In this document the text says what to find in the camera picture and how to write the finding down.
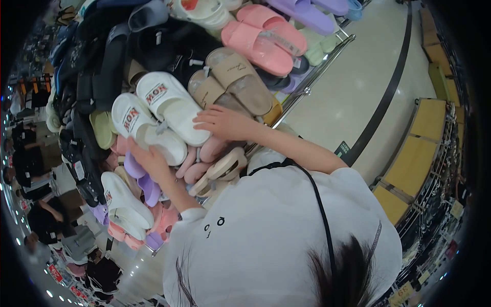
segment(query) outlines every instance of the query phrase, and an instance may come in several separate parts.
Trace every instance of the price sign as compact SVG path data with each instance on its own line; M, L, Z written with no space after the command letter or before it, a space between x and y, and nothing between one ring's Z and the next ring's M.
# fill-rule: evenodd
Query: price sign
M52 264L48 267L50 270L51 275L53 276L56 281L61 282L63 280L63 277L61 276L60 272L56 269L56 267Z
M80 290L78 290L75 286L72 286L70 288L70 290L73 292L73 294L75 294L77 297L80 297L80 295L82 295L82 293L80 292Z
M389 298L390 307L399 307L413 293L414 289L412 288L411 283L409 281L406 282L396 293L392 294L392 296Z

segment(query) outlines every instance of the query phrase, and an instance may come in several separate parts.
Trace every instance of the store aisle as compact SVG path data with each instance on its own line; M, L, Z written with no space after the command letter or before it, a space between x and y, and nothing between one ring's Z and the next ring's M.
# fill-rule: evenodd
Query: store aisle
M370 184L396 148L415 98L435 97L428 61L421 49L420 20L413 6L408 56L383 120L353 164ZM356 40L331 65L286 122L303 138L335 151L352 148L379 106L396 69L406 32L408 7L392 0L373 1L361 21L345 31Z

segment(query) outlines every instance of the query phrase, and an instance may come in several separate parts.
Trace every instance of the yellow shelf panel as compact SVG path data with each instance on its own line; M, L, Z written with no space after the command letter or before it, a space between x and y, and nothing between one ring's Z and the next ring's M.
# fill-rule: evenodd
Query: yellow shelf panel
M445 105L444 100L421 99L410 133L435 141L440 140L445 121Z
M408 137L384 181L415 197L430 171L435 151L435 143Z
M381 186L375 188L373 195L382 205L385 214L389 217L389 221L395 226L408 209L408 204Z

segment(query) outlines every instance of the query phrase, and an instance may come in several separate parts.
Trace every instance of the price tag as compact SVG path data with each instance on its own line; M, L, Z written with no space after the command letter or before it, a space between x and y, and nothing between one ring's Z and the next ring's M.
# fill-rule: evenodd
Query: price tag
M73 168L77 174L77 179L80 181L85 178L85 172L83 171L83 166L81 161L73 163Z
M413 293L414 289L412 288L411 283L409 281L406 282L396 293L392 294L392 296L389 298L390 307L399 307Z

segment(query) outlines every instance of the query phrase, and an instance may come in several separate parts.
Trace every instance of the yellow price sign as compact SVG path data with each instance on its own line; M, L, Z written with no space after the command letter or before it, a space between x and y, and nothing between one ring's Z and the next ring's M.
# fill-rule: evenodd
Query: yellow price sign
M411 283L409 281L406 282L389 298L390 307L399 307L402 303L409 299L413 293L414 289L412 288Z

